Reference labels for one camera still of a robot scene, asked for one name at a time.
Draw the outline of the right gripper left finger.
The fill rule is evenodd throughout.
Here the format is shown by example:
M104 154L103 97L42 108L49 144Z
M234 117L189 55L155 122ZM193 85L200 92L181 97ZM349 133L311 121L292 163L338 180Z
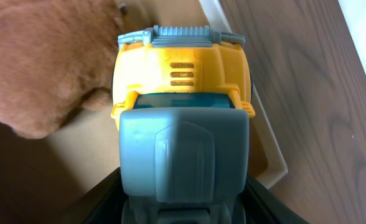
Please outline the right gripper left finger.
M117 168L58 216L58 223L121 224L126 199Z

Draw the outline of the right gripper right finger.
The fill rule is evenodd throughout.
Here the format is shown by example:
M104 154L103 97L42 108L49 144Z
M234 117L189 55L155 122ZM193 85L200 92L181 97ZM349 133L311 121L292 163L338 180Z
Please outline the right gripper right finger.
M250 175L246 177L242 205L249 224L309 224Z

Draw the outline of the yellow grey toy truck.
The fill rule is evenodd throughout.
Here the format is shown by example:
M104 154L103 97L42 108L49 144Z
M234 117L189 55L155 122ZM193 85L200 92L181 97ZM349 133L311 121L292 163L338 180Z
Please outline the yellow grey toy truck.
M154 26L118 37L111 117L123 223L245 223L252 82L245 38Z

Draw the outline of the brown plush toy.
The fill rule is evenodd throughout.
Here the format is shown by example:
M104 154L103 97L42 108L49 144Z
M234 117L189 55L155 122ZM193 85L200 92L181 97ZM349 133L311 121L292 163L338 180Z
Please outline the brown plush toy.
M115 0L0 0L0 123L41 139L76 110L109 105L125 30Z

